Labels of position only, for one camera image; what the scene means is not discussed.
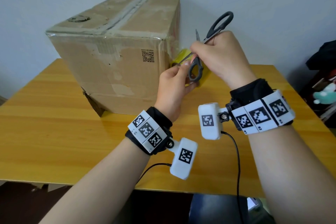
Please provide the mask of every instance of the forearm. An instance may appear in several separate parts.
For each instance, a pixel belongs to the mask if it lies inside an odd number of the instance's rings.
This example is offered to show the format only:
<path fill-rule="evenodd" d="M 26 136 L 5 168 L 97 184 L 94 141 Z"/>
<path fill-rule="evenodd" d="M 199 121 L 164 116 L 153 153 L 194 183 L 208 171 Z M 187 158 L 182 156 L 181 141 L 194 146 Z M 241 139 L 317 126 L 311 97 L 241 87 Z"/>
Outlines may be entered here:
<path fill-rule="evenodd" d="M 111 223 L 148 161 L 149 155 L 125 138 L 74 185 L 40 223 Z"/>
<path fill-rule="evenodd" d="M 277 223 L 335 222 L 335 179 L 291 125 L 252 134 L 249 140 Z"/>

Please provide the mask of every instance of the hand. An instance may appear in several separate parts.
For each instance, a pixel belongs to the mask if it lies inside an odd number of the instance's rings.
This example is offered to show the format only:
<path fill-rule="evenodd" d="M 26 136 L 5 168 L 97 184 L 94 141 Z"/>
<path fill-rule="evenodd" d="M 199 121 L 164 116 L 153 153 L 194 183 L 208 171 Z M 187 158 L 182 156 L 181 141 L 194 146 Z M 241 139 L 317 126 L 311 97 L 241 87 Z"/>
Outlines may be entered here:
<path fill-rule="evenodd" d="M 160 75 L 159 90 L 154 107 L 162 112 L 171 122 L 177 120 L 180 115 L 182 98 L 192 91 L 197 84 L 187 80 L 190 61 L 182 65 L 176 65 L 167 69 Z"/>
<path fill-rule="evenodd" d="M 231 31 L 222 32 L 207 44 L 194 42 L 190 50 L 198 55 L 204 64 L 222 78 L 232 90 L 257 79 Z"/>

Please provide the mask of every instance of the scissors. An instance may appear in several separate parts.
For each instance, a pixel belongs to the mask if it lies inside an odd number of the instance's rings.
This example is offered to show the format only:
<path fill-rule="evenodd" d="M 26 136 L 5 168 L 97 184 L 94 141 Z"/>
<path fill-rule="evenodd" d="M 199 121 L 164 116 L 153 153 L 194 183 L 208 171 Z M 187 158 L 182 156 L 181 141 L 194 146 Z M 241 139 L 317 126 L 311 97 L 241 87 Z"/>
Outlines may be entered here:
<path fill-rule="evenodd" d="M 218 26 L 217 28 L 215 28 L 217 26 L 217 24 L 224 19 L 225 17 L 228 17 L 220 26 Z M 219 17 L 215 23 L 211 26 L 211 28 L 208 31 L 208 34 L 206 36 L 206 38 L 204 38 L 204 40 L 201 42 L 203 44 L 208 43 L 213 37 L 215 37 L 216 35 L 218 35 L 221 31 L 223 31 L 225 29 L 225 27 L 227 25 L 229 25 L 229 23 L 232 21 L 233 19 L 233 12 L 226 12 L 225 14 L 223 14 L 221 17 Z M 196 40 L 200 41 L 200 36 L 196 30 Z M 193 52 L 189 53 L 183 60 L 181 60 L 181 62 L 179 62 L 179 64 L 182 64 L 186 59 L 188 59 L 191 55 L 193 54 Z M 198 75 L 193 78 L 193 74 L 192 74 L 192 70 L 195 66 L 198 66 Z M 201 78 L 202 78 L 202 74 L 203 74 L 203 66 L 201 63 L 201 60 L 199 57 L 196 57 L 192 63 L 191 66 L 189 68 L 189 73 L 188 73 L 188 77 L 190 82 L 198 82 Z"/>

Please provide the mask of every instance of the wrist-mounted device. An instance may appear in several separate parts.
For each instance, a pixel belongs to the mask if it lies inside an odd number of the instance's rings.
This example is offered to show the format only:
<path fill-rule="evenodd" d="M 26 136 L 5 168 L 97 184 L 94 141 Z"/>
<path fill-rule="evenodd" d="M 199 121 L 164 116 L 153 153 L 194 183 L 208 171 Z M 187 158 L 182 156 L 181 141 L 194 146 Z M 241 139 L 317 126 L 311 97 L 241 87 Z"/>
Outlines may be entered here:
<path fill-rule="evenodd" d="M 148 155 L 157 154 L 166 148 L 175 156 L 170 173 L 187 179 L 193 165 L 198 144 L 187 138 L 173 139 L 172 122 L 155 107 L 142 111 L 129 125 L 125 136 Z"/>
<path fill-rule="evenodd" d="M 294 111 L 279 90 L 273 91 L 265 79 L 258 79 L 230 92 L 231 101 L 224 108 L 218 103 L 198 107 L 202 136 L 217 140 L 221 137 L 222 123 L 232 120 L 246 135 L 289 125 Z"/>

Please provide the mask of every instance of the left hand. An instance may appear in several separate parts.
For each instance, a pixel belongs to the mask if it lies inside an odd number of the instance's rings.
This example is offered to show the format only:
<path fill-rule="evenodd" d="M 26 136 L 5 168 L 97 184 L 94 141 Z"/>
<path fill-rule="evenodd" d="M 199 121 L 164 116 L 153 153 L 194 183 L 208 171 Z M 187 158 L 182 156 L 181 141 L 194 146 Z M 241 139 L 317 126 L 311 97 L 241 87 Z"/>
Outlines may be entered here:
<path fill-rule="evenodd" d="M 159 89 L 154 107 L 162 112 L 171 122 L 180 115 L 182 98 L 196 88 L 197 83 L 188 82 L 187 75 L 190 61 L 167 69 L 160 75 Z"/>

